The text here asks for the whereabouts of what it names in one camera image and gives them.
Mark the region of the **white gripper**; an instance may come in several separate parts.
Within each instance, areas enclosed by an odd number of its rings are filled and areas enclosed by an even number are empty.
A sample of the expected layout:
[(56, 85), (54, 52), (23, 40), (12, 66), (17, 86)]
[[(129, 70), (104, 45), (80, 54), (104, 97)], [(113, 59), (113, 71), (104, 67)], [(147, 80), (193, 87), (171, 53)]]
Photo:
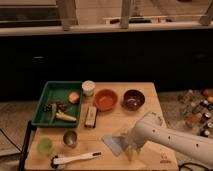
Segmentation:
[(134, 161), (140, 155), (141, 148), (146, 143), (146, 141), (143, 138), (138, 137), (136, 134), (128, 132), (126, 134), (126, 142), (128, 145), (125, 150), (127, 158), (129, 161)]

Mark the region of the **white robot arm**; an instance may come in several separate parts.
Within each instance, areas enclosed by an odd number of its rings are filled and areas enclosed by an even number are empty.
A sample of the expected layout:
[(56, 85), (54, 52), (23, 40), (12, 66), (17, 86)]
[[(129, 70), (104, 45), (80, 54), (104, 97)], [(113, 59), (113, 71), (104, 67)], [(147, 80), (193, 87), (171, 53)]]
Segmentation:
[(127, 143), (133, 149), (140, 149), (152, 141), (213, 167), (213, 139), (168, 129), (162, 123), (159, 114), (146, 113), (128, 130)]

